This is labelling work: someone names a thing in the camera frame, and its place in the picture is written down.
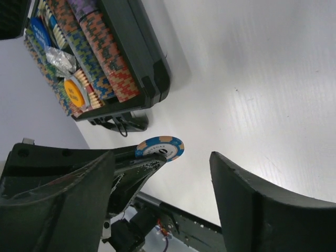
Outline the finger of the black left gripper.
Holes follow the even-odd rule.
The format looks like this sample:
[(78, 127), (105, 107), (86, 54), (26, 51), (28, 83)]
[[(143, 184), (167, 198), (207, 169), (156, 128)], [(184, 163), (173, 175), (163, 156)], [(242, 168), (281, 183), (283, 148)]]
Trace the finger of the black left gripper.
[[(165, 163), (159, 154), (135, 156), (136, 147), (113, 149), (115, 172), (108, 214), (119, 214), (132, 203), (146, 181)], [(1, 175), (1, 196), (5, 199), (42, 186), (90, 163), (106, 149), (62, 149), (17, 143), (10, 151)]]

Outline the black poker set case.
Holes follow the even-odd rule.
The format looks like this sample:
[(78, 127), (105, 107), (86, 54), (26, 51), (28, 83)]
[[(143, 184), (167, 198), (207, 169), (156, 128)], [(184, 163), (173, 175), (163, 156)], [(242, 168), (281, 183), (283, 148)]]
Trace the black poker set case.
[[(39, 1), (1, 1), (1, 40), (27, 38), (42, 62), (56, 74), (56, 68), (47, 61), (45, 49), (38, 43), (30, 25), (30, 19), (38, 17), (38, 4)], [(132, 112), (148, 109), (167, 97), (170, 70), (141, 1), (97, 1), (97, 7), (112, 31), (140, 94), (126, 102), (119, 102), (116, 95), (101, 99), (103, 107), (83, 112), (80, 108), (85, 100), (74, 75), (56, 76), (64, 82), (73, 111), (70, 117), (75, 121), (87, 120), (126, 137), (130, 132), (147, 129), (147, 117), (135, 118)]]

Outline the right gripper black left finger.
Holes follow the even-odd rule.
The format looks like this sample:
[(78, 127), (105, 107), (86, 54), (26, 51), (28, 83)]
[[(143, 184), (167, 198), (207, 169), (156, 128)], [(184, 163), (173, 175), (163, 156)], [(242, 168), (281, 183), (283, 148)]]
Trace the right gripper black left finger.
[(81, 168), (12, 196), (1, 178), (1, 251), (97, 251), (112, 189), (108, 151)]

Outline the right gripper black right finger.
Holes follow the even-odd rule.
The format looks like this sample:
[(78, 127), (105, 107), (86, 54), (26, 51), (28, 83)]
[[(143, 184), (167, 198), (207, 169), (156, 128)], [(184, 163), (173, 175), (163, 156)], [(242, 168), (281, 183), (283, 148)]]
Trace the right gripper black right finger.
[(218, 152), (209, 163), (227, 251), (335, 251), (335, 203), (284, 189)]

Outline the red playing card deck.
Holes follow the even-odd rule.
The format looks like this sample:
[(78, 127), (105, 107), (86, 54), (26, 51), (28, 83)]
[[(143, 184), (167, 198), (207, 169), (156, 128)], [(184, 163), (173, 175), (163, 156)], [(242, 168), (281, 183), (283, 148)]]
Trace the red playing card deck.
[(87, 112), (103, 107), (104, 102), (98, 98), (98, 95), (90, 84), (85, 72), (80, 68), (74, 73), (73, 76), (79, 82), (80, 90), (85, 100), (85, 105), (82, 105), (80, 108), (81, 111)]

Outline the blue small blind button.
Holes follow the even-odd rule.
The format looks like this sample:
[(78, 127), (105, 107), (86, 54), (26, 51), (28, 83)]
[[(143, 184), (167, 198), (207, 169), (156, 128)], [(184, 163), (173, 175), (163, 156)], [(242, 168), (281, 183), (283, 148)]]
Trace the blue small blind button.
[(44, 23), (39, 17), (32, 17), (30, 19), (31, 29), (37, 39), (38, 43), (45, 48), (45, 46), (52, 46), (50, 35), (44, 26)]

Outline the silver key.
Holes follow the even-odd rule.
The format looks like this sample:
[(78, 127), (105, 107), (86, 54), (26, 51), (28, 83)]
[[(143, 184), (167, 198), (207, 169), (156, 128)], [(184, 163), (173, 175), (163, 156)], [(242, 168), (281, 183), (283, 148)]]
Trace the silver key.
[(77, 60), (74, 55), (55, 47), (45, 46), (47, 61), (56, 68), (58, 77), (69, 77), (77, 71)]

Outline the poker chip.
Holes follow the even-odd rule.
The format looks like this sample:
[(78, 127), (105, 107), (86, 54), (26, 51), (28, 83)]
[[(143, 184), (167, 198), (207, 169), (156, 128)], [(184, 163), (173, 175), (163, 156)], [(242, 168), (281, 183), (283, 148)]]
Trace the poker chip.
[(185, 150), (184, 143), (173, 136), (157, 136), (141, 142), (135, 149), (136, 157), (158, 154), (171, 162), (179, 158)]

